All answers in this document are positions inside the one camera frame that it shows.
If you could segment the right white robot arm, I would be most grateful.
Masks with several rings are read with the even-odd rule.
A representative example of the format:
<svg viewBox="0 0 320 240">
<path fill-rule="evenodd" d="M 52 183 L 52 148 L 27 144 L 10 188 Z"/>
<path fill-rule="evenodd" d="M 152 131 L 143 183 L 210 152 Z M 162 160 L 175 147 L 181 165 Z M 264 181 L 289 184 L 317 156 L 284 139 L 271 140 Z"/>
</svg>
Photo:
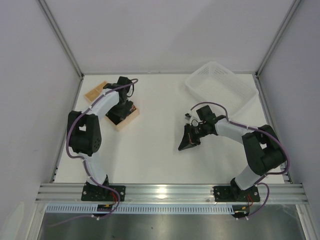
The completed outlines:
<svg viewBox="0 0 320 240">
<path fill-rule="evenodd" d="M 217 202 L 245 202 L 253 199 L 260 201 L 257 185 L 272 170 L 283 163 L 289 163 L 289 157 L 270 125 L 251 127 L 229 118 L 229 115 L 216 115 L 210 108 L 210 102 L 203 106 L 194 106 L 197 117 L 189 112 L 185 117 L 189 122 L 184 125 L 179 151 L 191 149 L 201 144 L 201 138 L 208 135 L 222 136 L 243 145 L 247 166 L 229 185 L 213 188 Z"/>
</svg>

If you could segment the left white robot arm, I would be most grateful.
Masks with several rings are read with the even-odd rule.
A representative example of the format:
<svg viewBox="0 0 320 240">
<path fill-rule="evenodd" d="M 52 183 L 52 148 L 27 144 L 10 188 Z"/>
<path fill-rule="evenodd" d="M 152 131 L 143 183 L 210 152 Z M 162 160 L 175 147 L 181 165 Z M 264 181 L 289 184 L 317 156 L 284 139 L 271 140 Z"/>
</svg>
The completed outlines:
<svg viewBox="0 0 320 240">
<path fill-rule="evenodd" d="M 132 121 L 138 108 L 130 98 L 138 81 L 120 76 L 116 83 L 106 83 L 85 110 L 68 114 L 66 153 L 71 159 L 81 159 L 87 174 L 85 185 L 94 191 L 111 191 L 98 154 L 103 141 L 100 121 L 108 119 L 120 128 Z"/>
</svg>

